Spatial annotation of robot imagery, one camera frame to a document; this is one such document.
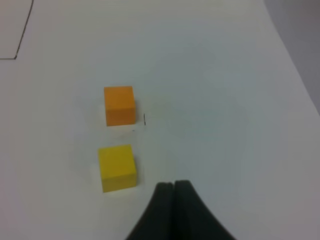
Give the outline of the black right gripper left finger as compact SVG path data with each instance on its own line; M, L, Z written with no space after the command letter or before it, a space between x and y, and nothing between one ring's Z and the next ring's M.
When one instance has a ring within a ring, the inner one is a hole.
M174 185L160 182L141 218L128 235L128 240L171 239Z

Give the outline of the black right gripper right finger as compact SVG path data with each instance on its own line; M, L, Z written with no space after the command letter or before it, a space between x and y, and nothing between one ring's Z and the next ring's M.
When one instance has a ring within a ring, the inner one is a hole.
M174 184L173 238L175 240L233 240L188 180Z

